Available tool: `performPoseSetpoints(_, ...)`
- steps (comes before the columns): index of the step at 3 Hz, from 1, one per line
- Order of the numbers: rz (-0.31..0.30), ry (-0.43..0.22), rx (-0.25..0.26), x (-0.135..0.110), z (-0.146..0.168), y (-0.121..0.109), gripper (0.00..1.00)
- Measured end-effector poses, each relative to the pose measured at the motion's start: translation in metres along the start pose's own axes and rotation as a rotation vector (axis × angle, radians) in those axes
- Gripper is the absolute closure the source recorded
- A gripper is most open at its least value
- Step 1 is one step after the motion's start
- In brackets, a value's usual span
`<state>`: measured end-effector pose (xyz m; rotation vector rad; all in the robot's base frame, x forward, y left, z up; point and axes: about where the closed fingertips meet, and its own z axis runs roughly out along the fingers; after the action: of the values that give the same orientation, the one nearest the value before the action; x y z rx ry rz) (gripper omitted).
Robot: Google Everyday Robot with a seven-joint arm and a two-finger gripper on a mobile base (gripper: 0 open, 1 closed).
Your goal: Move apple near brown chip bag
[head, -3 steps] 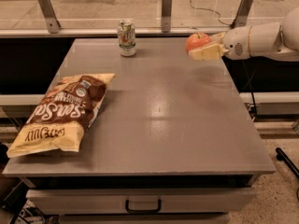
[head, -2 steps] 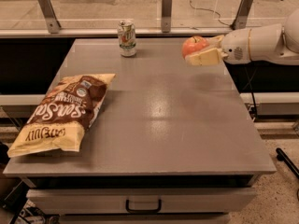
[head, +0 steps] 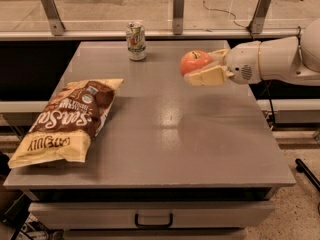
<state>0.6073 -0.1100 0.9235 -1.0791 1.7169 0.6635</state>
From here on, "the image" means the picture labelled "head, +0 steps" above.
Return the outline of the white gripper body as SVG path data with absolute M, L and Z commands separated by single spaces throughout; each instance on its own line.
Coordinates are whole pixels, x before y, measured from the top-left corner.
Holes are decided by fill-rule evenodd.
M 228 52 L 225 63 L 233 73 L 230 80 L 238 84 L 256 84 L 261 81 L 258 69 L 259 46 L 259 41 L 247 42 Z

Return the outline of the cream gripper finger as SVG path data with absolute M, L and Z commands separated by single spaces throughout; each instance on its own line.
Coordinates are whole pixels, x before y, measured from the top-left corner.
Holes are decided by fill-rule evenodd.
M 212 52 L 209 52 L 208 55 L 212 60 L 214 65 L 224 65 L 226 56 L 229 53 L 228 49 L 219 49 Z
M 219 86 L 233 76 L 234 73 L 227 66 L 216 65 L 208 69 L 187 73 L 184 80 L 192 86 Z

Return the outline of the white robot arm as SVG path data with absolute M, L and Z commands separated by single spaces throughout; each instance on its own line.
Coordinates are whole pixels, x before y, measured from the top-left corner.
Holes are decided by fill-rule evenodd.
M 180 72 L 192 86 L 217 86 L 231 80 L 257 84 L 279 80 L 289 84 L 320 84 L 320 19 L 300 37 L 241 43 L 212 52 L 192 50 L 180 61 Z

